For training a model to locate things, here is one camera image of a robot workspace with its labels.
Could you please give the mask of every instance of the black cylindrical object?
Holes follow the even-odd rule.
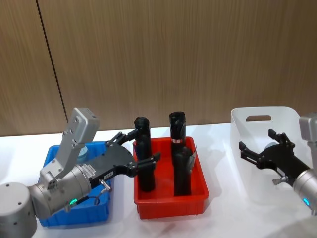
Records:
[[[174,165],[173,154],[186,146],[186,117],[184,112],[173,112],[169,115],[170,138],[172,149],[172,162]]]
[[[183,146],[173,154],[174,158],[174,196],[191,195],[191,173],[193,152]]]
[[[137,130],[136,154],[138,160],[148,159],[152,155],[150,122],[145,117],[137,117],[134,121]],[[138,183],[141,191],[150,192],[155,189],[154,169],[143,169],[138,172]]]

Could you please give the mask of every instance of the bin handle cutout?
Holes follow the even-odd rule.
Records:
[[[270,115],[258,115],[258,116],[248,116],[246,122],[251,121],[270,121],[272,117]]]

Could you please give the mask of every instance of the white table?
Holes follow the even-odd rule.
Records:
[[[118,132],[99,131],[94,141],[109,140]],[[210,193],[204,214],[140,220],[133,202],[133,179],[119,175],[114,178],[106,223],[67,228],[43,228],[38,223],[34,238],[317,237],[317,218],[300,200],[291,207],[276,207],[247,199],[231,152],[229,123],[188,126],[186,135],[197,145]],[[164,136],[169,136],[168,127],[151,129],[152,138]],[[61,134],[0,137],[0,184],[37,183],[49,147],[60,141]],[[132,142],[124,146],[132,151]]]

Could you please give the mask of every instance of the green indicator light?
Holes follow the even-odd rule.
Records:
[[[74,205],[77,201],[78,201],[77,199],[74,199],[74,200],[72,200],[72,201],[70,202],[69,205]]]

